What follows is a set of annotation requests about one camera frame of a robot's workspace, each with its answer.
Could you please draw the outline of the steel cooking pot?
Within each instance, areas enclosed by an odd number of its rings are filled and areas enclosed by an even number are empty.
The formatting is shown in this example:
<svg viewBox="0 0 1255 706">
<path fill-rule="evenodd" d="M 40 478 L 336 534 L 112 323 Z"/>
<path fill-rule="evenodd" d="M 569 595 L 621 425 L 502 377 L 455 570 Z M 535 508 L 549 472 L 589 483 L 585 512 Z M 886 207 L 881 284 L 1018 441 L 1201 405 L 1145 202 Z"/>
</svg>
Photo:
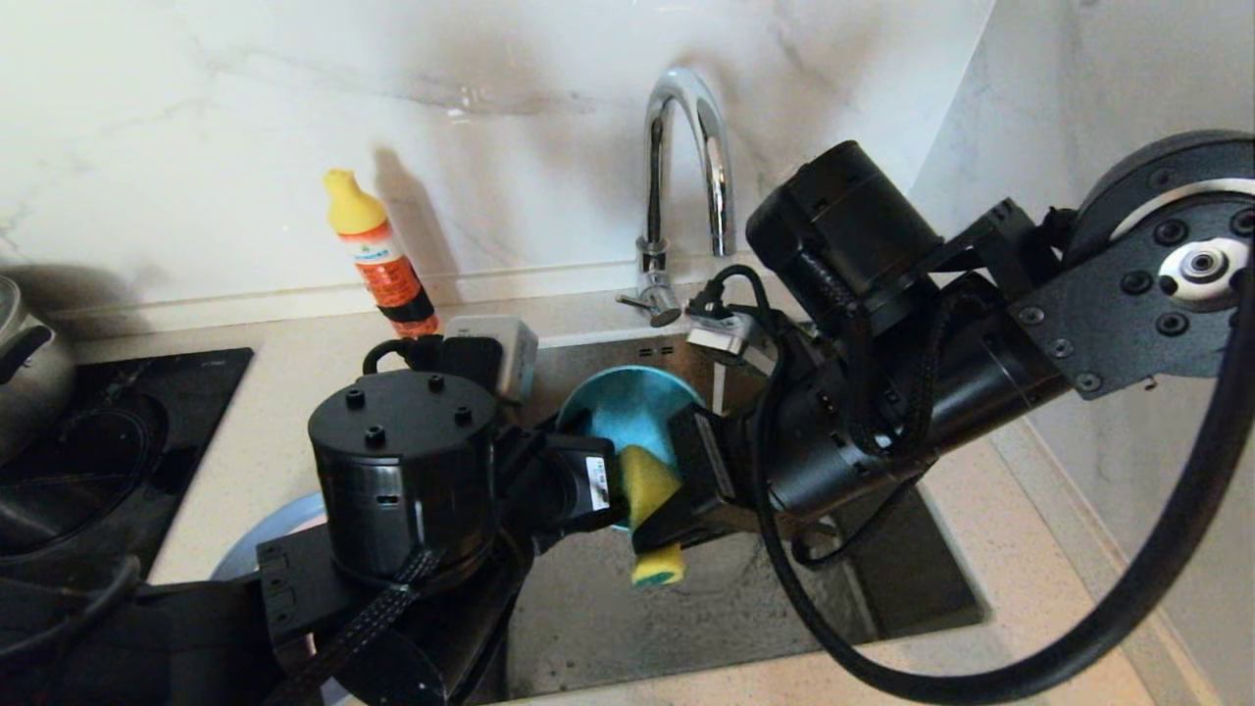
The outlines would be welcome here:
<svg viewBox="0 0 1255 706">
<path fill-rule="evenodd" d="M 0 276 L 0 468 L 67 411 L 75 372 L 72 340 Z"/>
</svg>

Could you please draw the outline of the yellow green sponge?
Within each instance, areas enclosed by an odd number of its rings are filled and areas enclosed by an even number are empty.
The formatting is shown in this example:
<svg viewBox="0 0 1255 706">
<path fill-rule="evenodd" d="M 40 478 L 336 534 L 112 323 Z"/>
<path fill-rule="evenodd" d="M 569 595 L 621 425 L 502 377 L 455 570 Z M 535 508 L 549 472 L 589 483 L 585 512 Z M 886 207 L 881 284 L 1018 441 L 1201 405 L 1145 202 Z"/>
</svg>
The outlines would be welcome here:
<svg viewBox="0 0 1255 706">
<path fill-rule="evenodd" d="M 636 532 L 671 499 L 680 488 L 676 474 L 640 445 L 628 445 L 619 453 L 622 470 L 622 492 L 628 500 L 628 527 L 635 539 Z M 659 548 L 633 548 L 631 582 L 636 588 L 676 584 L 684 581 L 686 563 L 681 557 L 681 542 L 673 540 Z"/>
</svg>

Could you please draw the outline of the teal plastic bowl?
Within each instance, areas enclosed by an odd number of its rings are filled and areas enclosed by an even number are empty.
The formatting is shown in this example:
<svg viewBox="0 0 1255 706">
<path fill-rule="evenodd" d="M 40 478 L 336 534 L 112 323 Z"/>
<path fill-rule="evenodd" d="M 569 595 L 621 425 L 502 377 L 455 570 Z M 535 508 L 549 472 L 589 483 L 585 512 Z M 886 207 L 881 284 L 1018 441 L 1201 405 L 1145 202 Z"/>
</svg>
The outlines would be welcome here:
<svg viewBox="0 0 1255 706">
<path fill-rule="evenodd" d="M 681 482 L 668 421 L 686 405 L 703 406 L 686 381 L 659 367 L 621 366 L 589 377 L 575 387 L 558 413 L 555 434 L 602 436 L 624 446 L 649 448 Z M 625 527 L 628 502 L 625 500 Z"/>
</svg>

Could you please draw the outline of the blue round plate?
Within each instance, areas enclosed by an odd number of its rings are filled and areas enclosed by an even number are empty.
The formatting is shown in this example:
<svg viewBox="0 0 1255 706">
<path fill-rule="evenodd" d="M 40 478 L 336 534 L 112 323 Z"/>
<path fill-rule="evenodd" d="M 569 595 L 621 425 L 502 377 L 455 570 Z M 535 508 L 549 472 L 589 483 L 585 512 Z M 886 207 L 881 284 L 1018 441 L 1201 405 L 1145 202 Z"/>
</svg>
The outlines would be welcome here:
<svg viewBox="0 0 1255 706">
<path fill-rule="evenodd" d="M 248 529 L 233 545 L 210 576 L 210 581 L 238 581 L 259 568 L 257 551 L 264 542 L 291 535 L 300 530 L 326 523 L 326 502 L 319 493 L 309 493 L 287 502 L 272 514 Z"/>
</svg>

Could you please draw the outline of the black induction cooktop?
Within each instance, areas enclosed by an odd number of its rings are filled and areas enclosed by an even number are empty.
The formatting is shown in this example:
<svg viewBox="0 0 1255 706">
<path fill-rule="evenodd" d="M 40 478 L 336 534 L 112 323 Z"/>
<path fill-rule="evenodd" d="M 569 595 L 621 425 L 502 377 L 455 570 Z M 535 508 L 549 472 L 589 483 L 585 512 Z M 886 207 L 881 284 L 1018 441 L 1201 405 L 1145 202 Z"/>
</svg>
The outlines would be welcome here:
<svg viewBox="0 0 1255 706">
<path fill-rule="evenodd" d="M 77 367 L 72 406 L 0 468 L 0 581 L 93 586 L 133 557 L 147 581 L 248 347 Z"/>
</svg>

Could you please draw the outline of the orange dish soap bottle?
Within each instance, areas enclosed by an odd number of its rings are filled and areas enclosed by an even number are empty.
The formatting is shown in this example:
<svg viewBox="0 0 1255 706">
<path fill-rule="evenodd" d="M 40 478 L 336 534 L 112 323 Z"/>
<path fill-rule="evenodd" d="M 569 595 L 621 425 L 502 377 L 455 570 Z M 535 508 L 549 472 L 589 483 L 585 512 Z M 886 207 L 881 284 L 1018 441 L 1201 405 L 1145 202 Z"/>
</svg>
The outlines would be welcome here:
<svg viewBox="0 0 1255 706">
<path fill-rule="evenodd" d="M 404 253 L 382 201 L 360 187 L 353 171 L 328 171 L 324 187 L 328 223 L 395 334 L 400 339 L 439 334 L 441 320 L 434 305 Z"/>
</svg>

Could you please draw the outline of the stainless steel sink basin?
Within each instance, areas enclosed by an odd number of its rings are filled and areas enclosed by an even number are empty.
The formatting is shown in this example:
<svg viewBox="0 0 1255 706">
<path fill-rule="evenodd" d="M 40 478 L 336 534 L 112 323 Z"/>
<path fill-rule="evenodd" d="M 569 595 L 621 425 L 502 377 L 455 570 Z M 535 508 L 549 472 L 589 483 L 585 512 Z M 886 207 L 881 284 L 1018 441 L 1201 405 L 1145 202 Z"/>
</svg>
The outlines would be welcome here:
<svg viewBox="0 0 1255 706">
<path fill-rule="evenodd" d="M 820 652 L 758 535 L 707 542 L 684 558 L 684 581 L 636 588 L 626 532 L 560 540 L 533 563 L 505 645 L 467 706 Z M 855 645 L 986 619 L 919 490 L 847 561 L 798 574 L 830 624 Z"/>
</svg>

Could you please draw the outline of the chrome gooseneck faucet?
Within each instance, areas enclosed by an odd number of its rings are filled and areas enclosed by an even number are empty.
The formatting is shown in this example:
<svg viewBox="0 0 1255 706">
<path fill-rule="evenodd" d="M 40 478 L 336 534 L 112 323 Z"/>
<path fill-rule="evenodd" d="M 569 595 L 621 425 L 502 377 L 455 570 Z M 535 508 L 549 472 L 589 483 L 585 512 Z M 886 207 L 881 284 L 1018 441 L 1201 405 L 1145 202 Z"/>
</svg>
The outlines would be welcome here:
<svg viewBox="0 0 1255 706">
<path fill-rule="evenodd" d="M 635 240 L 636 290 L 633 296 L 616 298 L 617 303 L 636 308 L 653 329 L 670 326 L 681 317 L 668 267 L 669 242 L 661 224 L 661 196 L 669 174 L 665 152 L 671 135 L 668 124 L 675 108 L 690 125 L 702 166 L 712 255 L 727 260 L 735 253 L 733 167 L 722 108 L 697 71 L 670 66 L 655 82 L 648 98 L 646 202 L 643 232 Z"/>
</svg>

